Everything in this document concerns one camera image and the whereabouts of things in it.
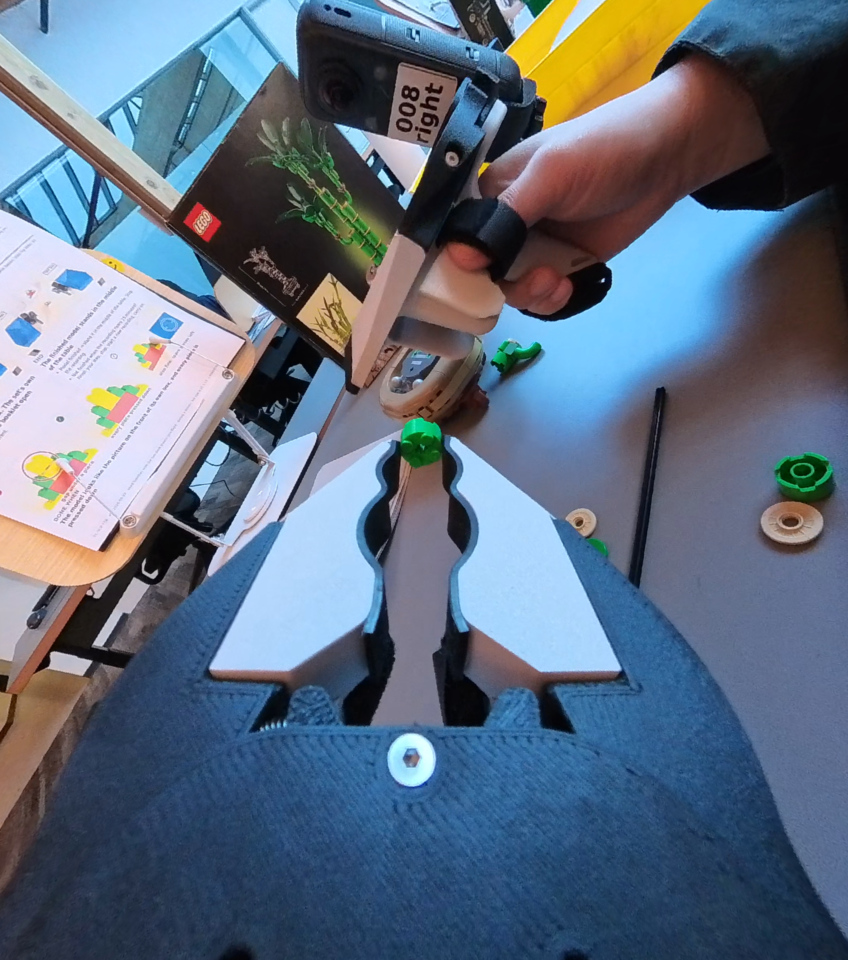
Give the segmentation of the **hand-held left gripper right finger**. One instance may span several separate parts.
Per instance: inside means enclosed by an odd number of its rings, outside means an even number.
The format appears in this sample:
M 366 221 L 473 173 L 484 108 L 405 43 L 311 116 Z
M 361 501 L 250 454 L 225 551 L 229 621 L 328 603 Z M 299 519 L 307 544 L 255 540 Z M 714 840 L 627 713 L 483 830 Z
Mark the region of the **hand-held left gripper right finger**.
M 621 665 L 548 510 L 457 438 L 444 439 L 451 570 L 434 656 L 443 703 L 613 681 Z

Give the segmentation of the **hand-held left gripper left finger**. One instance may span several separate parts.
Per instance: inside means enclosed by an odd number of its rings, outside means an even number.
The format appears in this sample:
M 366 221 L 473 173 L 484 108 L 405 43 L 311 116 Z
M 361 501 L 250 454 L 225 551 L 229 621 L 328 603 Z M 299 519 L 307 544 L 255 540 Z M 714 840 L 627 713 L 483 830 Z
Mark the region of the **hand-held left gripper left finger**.
M 370 676 L 385 620 L 376 558 L 391 533 L 397 442 L 383 439 L 292 510 L 210 662 L 219 680 L 322 687 L 342 700 Z

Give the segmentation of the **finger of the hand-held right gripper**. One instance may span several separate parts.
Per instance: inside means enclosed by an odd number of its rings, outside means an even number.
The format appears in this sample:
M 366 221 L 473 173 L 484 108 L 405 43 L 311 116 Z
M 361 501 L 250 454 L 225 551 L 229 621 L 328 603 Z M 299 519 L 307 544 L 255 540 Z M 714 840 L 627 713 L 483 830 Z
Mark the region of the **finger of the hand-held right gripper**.
M 392 341 L 426 354 L 464 359 L 473 347 L 473 335 L 417 318 L 396 318 Z
M 358 394 L 416 288 L 422 270 L 430 267 L 428 253 L 411 238 L 396 232 L 353 320 L 349 342 L 349 393 Z

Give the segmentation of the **tall green round brick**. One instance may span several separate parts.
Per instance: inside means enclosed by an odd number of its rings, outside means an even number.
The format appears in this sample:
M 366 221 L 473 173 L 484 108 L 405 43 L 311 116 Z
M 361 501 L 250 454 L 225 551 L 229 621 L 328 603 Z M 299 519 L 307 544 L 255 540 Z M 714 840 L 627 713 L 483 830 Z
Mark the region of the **tall green round brick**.
M 822 454 L 805 452 L 783 457 L 774 468 L 778 490 L 785 500 L 814 503 L 833 495 L 834 469 Z

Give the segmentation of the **grey desk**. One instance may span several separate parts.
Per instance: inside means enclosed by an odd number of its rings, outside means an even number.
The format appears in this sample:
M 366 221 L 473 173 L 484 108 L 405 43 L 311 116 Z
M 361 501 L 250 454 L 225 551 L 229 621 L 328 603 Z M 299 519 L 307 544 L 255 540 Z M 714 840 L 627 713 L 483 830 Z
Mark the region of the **grey desk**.
M 370 721 L 316 685 L 210 676 L 278 525 L 190 598 L 197 706 L 226 729 L 133 822 L 181 915 L 143 955 L 848 958 L 848 321 L 826 211 L 692 198 L 541 355 L 442 428 L 547 510 L 618 678 L 442 702 L 443 456 L 409 471 L 380 563 L 393 666 Z M 629 580 L 658 387 L 642 581 Z M 775 467 L 814 452 L 820 536 L 778 544 Z M 598 518 L 605 557 L 567 521 Z

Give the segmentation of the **person's right hand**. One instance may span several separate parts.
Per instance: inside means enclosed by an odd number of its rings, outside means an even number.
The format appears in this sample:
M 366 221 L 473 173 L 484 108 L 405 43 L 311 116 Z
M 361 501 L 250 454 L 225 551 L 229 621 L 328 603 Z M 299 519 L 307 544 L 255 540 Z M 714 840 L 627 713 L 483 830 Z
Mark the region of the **person's right hand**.
M 607 262 L 680 199 L 769 152 L 749 92 L 711 57 L 688 54 L 516 145 L 483 171 L 479 188 Z

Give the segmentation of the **brown brick-built pot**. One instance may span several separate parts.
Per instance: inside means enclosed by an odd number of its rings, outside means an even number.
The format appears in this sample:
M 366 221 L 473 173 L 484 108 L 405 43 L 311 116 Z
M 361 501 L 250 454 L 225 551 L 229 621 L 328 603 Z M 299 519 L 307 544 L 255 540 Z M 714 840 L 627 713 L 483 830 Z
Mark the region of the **brown brick-built pot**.
M 480 338 L 461 359 L 399 348 L 382 374 L 383 413 L 405 423 L 415 418 L 439 423 L 460 408 L 486 409 L 489 400 L 479 383 L 486 359 Z

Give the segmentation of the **green curved brick piece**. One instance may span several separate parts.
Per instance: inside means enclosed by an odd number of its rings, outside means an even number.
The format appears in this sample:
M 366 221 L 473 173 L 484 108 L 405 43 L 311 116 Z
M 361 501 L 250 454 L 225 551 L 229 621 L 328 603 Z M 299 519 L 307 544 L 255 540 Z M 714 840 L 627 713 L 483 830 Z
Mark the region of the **green curved brick piece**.
M 498 346 L 491 357 L 490 364 L 501 376 L 505 376 L 519 363 L 537 358 L 541 351 L 540 342 L 532 342 L 525 346 L 514 339 L 507 339 Z

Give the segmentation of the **black cardboard box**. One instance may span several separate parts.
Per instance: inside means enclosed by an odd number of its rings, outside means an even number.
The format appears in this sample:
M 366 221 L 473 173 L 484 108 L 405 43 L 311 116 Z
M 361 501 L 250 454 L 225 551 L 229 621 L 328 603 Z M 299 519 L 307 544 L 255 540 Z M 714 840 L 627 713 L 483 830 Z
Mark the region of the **black cardboard box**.
M 514 42 L 512 26 L 496 1 L 449 1 L 468 39 L 506 50 Z

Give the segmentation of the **black printed product box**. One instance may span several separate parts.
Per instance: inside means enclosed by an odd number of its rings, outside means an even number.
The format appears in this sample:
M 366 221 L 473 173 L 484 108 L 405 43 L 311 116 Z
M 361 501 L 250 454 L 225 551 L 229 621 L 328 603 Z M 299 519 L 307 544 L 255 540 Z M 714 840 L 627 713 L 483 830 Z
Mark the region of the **black printed product box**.
M 400 224 L 394 193 L 275 66 L 173 211 L 190 246 L 345 366 L 351 324 Z

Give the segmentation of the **yellow plastic bin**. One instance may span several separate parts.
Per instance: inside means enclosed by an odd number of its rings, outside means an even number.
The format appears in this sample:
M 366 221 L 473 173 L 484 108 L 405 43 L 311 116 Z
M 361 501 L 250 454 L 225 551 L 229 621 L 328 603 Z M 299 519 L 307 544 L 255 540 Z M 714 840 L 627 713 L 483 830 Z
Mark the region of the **yellow plastic bin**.
M 507 54 L 547 101 L 544 126 L 636 90 L 706 1 L 553 1 Z

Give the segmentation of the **black metal railing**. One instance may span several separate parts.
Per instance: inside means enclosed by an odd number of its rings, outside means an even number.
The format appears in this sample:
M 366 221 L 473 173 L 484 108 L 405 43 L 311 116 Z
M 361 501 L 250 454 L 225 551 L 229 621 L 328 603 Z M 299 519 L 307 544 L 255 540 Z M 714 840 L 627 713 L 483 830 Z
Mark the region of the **black metal railing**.
M 154 126 L 148 87 L 116 104 L 101 121 L 155 171 L 165 165 L 166 144 Z M 72 246 L 98 249 L 142 267 L 144 244 L 154 229 L 114 183 L 73 150 L 61 147 L 0 193 L 0 204 Z

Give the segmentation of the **wooden beam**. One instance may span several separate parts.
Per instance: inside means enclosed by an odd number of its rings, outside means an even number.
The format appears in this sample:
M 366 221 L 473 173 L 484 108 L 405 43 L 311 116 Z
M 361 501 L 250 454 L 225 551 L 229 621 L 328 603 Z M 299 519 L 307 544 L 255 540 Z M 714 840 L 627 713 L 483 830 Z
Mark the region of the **wooden beam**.
M 0 34 L 0 92 L 167 225 L 181 194 Z

